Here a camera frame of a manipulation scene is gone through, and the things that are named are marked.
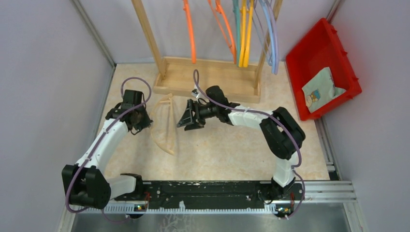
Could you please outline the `beige plastic hanger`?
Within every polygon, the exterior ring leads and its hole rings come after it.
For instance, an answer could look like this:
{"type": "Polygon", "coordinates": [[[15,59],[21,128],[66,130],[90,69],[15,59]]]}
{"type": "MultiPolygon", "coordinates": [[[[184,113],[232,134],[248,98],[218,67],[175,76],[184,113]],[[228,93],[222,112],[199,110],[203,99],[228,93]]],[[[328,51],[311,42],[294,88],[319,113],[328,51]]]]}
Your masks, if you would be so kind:
{"type": "Polygon", "coordinates": [[[170,154],[170,155],[175,155],[175,147],[176,147],[176,124],[175,124],[175,117],[174,117],[174,107],[173,107],[173,94],[169,93],[165,96],[163,96],[158,102],[156,102],[156,104],[153,106],[149,116],[151,118],[154,118],[156,115],[156,110],[159,107],[160,104],[164,104],[167,103],[169,104],[169,108],[170,108],[170,133],[172,135],[172,141],[173,141],[173,145],[171,146],[170,149],[168,149],[165,146],[165,143],[160,143],[160,141],[158,139],[155,138],[154,134],[153,134],[153,130],[155,128],[155,124],[152,124],[151,126],[151,131],[150,131],[150,136],[152,141],[157,145],[157,147],[159,147],[162,151],[170,154]]]}

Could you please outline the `orange plastic hanger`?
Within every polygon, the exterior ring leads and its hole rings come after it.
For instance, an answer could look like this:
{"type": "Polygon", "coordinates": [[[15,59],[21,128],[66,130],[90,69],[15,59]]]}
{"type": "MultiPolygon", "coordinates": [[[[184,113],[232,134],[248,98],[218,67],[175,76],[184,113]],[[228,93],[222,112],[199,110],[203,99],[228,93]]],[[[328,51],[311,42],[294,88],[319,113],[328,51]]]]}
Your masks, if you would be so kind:
{"type": "Polygon", "coordinates": [[[191,62],[192,64],[196,63],[196,46],[195,46],[195,37],[193,31],[193,24],[192,24],[192,16],[190,12],[190,6],[188,0],[183,0],[183,11],[186,15],[186,22],[190,40],[190,50],[191,50],[191,62]]]}
{"type": "Polygon", "coordinates": [[[222,32],[222,35],[226,41],[226,44],[233,56],[233,62],[234,64],[237,63],[237,57],[236,57],[236,46],[235,46],[235,42],[234,42],[234,37],[233,37],[233,33],[228,21],[228,18],[226,16],[226,13],[222,7],[221,1],[220,0],[208,0],[207,1],[211,11],[214,15],[214,18],[217,21],[217,24],[222,32]],[[221,15],[223,22],[224,22],[224,27],[222,25],[222,23],[220,22],[218,15],[221,15]]]}

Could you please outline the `yellow plastic hanger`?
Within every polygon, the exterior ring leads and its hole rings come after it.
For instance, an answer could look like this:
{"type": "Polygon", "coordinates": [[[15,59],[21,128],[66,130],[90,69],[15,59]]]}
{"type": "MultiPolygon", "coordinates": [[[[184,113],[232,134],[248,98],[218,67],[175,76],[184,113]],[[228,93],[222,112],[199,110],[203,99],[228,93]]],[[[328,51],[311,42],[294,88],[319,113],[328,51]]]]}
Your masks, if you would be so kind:
{"type": "Polygon", "coordinates": [[[244,45],[244,54],[243,54],[243,67],[248,67],[249,65],[249,54],[250,54],[250,42],[251,42],[251,31],[252,31],[252,18],[254,11],[254,0],[244,0],[243,1],[243,10],[245,10],[245,45],[244,45]]]}
{"type": "Polygon", "coordinates": [[[242,0],[241,1],[241,5],[239,5],[239,3],[237,4],[238,6],[238,10],[239,10],[239,16],[241,16],[241,18],[238,20],[239,24],[240,24],[240,45],[238,46],[238,48],[240,48],[239,50],[239,59],[238,59],[238,66],[239,67],[243,67],[244,66],[244,56],[245,56],[245,32],[246,32],[246,13],[247,13],[247,1],[246,0],[242,0]]]}

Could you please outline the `teal plastic hanger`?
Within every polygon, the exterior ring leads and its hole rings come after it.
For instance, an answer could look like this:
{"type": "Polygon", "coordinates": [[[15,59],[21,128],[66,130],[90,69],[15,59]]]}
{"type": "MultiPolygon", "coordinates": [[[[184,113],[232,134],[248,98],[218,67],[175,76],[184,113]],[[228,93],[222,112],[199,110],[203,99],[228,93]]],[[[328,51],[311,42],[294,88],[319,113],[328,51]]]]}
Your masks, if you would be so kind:
{"type": "Polygon", "coordinates": [[[232,0],[233,3],[233,13],[235,20],[235,45],[236,45],[236,64],[239,66],[240,59],[240,10],[239,10],[239,0],[232,0]]]}

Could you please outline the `lilac plastic hanger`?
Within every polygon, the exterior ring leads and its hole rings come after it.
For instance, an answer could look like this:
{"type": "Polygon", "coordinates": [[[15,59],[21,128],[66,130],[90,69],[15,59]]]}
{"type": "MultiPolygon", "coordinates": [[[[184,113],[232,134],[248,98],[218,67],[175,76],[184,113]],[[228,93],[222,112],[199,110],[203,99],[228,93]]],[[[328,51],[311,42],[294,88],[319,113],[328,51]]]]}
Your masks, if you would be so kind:
{"type": "Polygon", "coordinates": [[[278,48],[278,29],[277,18],[275,16],[276,3],[273,0],[257,0],[255,6],[259,5],[263,11],[263,15],[267,25],[267,36],[269,38],[263,39],[263,26],[261,20],[256,13],[257,21],[260,27],[260,31],[257,30],[258,39],[263,46],[262,54],[265,55],[268,65],[271,67],[272,72],[276,73],[279,64],[279,48],[278,48]]]}

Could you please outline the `light blue plastic hanger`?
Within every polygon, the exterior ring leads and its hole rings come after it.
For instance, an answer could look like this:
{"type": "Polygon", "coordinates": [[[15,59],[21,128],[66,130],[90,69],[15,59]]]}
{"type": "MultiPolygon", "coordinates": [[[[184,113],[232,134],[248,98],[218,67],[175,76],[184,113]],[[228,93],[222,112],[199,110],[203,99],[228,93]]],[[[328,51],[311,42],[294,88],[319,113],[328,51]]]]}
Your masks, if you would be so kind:
{"type": "Polygon", "coordinates": [[[272,0],[256,0],[253,6],[252,25],[257,33],[258,40],[262,46],[262,53],[257,66],[257,76],[259,77],[265,62],[271,67],[271,73],[277,74],[279,67],[278,29],[275,9],[276,3],[272,0]],[[257,7],[262,9],[266,20],[266,31],[264,31],[262,21],[258,16],[257,7]]]}

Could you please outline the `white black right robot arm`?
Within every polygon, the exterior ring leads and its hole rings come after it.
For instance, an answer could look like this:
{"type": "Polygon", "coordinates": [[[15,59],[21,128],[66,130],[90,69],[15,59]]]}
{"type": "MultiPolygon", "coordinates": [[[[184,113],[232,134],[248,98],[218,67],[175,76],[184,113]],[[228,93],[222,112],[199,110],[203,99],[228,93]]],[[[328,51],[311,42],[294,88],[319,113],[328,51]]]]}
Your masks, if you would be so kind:
{"type": "Polygon", "coordinates": [[[270,151],[276,158],[271,187],[266,191],[269,200],[285,199],[295,182],[294,169],[301,165],[301,147],[306,138],[304,131],[284,107],[274,111],[258,111],[239,103],[230,102],[219,86],[209,87],[205,94],[194,89],[196,99],[187,101],[177,127],[185,131],[201,129],[208,118],[217,118],[231,126],[260,130],[270,151]]]}

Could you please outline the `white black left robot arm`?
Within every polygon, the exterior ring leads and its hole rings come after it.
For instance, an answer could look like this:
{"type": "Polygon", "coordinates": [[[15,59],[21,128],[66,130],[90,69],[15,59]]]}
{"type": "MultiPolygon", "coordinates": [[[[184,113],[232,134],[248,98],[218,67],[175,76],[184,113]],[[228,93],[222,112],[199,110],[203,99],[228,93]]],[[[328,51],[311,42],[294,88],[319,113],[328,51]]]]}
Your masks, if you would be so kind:
{"type": "Polygon", "coordinates": [[[69,212],[104,209],[112,199],[129,196],[139,200],[145,195],[140,175],[121,174],[106,179],[103,173],[127,133],[136,135],[151,126],[146,102],[143,92],[125,90],[122,102],[107,113],[102,130],[85,154],[75,164],[64,166],[61,175],[69,212]]]}

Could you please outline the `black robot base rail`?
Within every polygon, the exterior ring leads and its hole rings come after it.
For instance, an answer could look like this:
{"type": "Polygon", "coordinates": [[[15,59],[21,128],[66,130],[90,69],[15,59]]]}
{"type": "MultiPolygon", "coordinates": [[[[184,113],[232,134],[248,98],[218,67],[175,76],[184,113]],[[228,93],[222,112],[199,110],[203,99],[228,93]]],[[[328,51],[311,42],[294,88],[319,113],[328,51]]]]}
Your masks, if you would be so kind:
{"type": "Polygon", "coordinates": [[[70,203],[89,210],[124,213],[133,218],[143,214],[167,213],[273,213],[290,215],[294,203],[303,198],[300,183],[280,187],[270,181],[137,181],[129,193],[115,195],[108,185],[74,191],[70,203]]]}

